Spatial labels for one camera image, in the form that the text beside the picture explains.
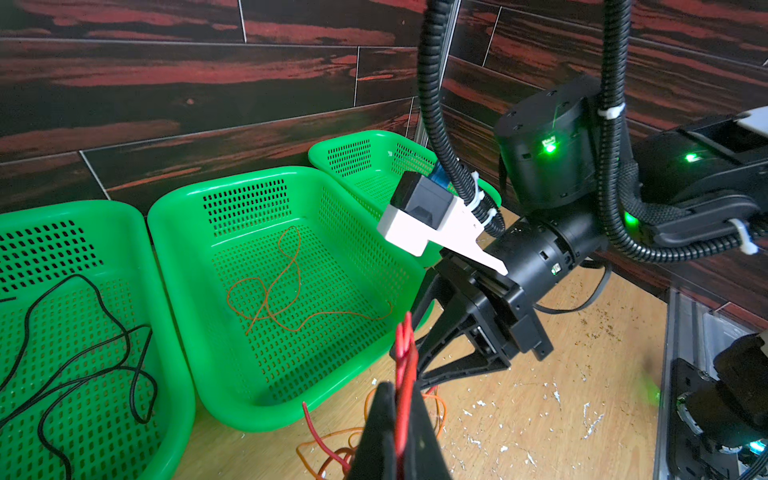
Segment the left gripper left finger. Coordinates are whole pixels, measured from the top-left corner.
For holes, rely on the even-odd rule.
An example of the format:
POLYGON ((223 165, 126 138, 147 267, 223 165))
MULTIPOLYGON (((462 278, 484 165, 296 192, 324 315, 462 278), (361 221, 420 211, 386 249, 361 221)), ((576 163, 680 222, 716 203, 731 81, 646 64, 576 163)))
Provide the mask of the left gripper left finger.
POLYGON ((389 382, 381 383, 373 397, 348 480, 396 479, 395 419, 395 387, 389 382))

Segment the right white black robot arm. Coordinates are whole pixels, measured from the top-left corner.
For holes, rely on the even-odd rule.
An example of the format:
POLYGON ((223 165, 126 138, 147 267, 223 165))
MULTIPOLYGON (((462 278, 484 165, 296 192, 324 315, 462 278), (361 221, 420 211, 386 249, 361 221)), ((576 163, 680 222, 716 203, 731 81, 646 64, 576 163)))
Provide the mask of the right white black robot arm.
POLYGON ((594 267, 596 251, 613 247, 639 263, 673 264, 766 235, 767 183, 751 179, 766 158, 738 165, 707 138, 696 140, 696 161, 680 161, 659 183, 668 203, 642 199, 624 114, 631 8, 604 5, 599 78, 532 96, 498 122, 502 164, 526 215, 506 226, 490 202, 473 211, 504 273, 450 252, 427 272, 413 315, 432 303, 443 313, 418 342, 420 387, 505 370, 520 353, 549 355, 540 301, 574 268, 594 267))

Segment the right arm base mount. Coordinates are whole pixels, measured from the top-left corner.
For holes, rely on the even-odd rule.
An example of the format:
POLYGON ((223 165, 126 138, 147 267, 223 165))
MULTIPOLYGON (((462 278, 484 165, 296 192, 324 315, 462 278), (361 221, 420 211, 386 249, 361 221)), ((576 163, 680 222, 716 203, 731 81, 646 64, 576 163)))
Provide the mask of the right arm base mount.
POLYGON ((671 479, 767 477, 767 333, 736 339, 716 377, 671 362, 666 461, 671 479))

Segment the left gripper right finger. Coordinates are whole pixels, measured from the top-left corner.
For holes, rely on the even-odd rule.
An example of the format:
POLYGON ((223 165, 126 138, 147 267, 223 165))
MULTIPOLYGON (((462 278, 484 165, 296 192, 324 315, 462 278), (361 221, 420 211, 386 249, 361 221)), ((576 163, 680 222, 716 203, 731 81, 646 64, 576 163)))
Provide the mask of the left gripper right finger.
POLYGON ((398 467, 399 479, 451 479, 425 402, 418 390, 412 395, 408 440, 398 467))

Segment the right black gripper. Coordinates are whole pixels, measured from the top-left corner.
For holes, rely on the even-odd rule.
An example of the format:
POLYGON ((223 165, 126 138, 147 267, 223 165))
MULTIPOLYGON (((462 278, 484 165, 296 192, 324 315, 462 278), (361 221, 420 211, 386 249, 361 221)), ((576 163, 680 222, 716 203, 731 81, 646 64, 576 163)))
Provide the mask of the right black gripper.
POLYGON ((417 385, 431 389, 446 382, 507 370, 518 353, 544 360, 553 345, 535 313, 533 301, 510 278, 458 254, 426 271, 411 307, 414 323, 428 311, 443 309, 434 328, 416 341, 417 385), (455 340, 473 351, 442 366, 431 364, 455 340))

